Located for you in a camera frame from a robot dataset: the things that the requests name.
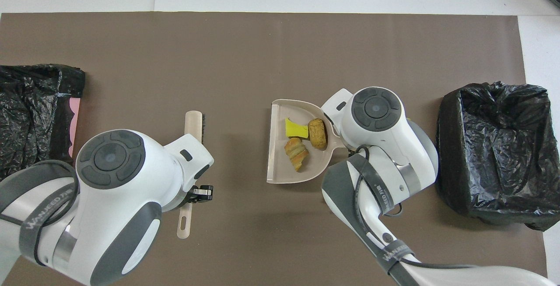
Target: pink object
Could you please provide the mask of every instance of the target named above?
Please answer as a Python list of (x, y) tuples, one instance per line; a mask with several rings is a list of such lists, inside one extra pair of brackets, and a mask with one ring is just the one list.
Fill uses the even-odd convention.
[(76, 138), (76, 124), (78, 123), (78, 111), (80, 110), (79, 98), (70, 98), (70, 109), (74, 113), (74, 117), (72, 117), (72, 121), (70, 122), (70, 147), (68, 148), (68, 154), (72, 157), (74, 139)]

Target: food item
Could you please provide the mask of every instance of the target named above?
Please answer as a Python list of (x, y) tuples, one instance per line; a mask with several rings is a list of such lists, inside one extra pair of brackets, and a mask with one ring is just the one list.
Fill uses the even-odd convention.
[(286, 136), (288, 138), (299, 137), (306, 139), (309, 137), (308, 127), (306, 125), (299, 125), (286, 118)]
[(299, 138), (290, 138), (288, 143), (284, 146), (286, 155), (290, 157), (290, 161), (296, 171), (299, 171), (305, 157), (309, 155), (309, 151), (305, 148), (304, 143)]
[(316, 149), (324, 150), (326, 148), (326, 132), (325, 123), (321, 119), (315, 118), (309, 121), (309, 140)]

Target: black plastic bag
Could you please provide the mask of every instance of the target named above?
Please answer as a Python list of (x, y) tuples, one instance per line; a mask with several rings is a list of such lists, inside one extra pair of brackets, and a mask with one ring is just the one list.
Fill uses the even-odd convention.
[(470, 84), (447, 94), (436, 188), (456, 212), (546, 230), (560, 220), (560, 174), (546, 89)]
[(72, 158), (70, 99), (85, 73), (65, 65), (0, 65), (0, 181), (46, 159)]

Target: beige dustpan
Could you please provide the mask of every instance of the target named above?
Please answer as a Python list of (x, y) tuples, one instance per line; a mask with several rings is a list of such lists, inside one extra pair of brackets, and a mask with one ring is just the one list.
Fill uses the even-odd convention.
[[(303, 140), (309, 155), (298, 172), (284, 152), (284, 145), (288, 142), (285, 118), (301, 125), (306, 125), (314, 118), (320, 118), (325, 123), (328, 141), (326, 150), (318, 150), (310, 141)], [(311, 180), (326, 169), (336, 148), (346, 148), (322, 110), (312, 103), (300, 100), (277, 99), (272, 102), (269, 139), (266, 182), (270, 184), (294, 184)]]

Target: yellow sponge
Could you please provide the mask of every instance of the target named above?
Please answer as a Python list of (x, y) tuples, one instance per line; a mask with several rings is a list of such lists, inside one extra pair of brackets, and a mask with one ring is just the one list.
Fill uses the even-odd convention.
[(286, 118), (286, 136), (288, 138), (299, 137), (306, 139), (309, 137), (309, 130), (307, 125), (299, 125)]

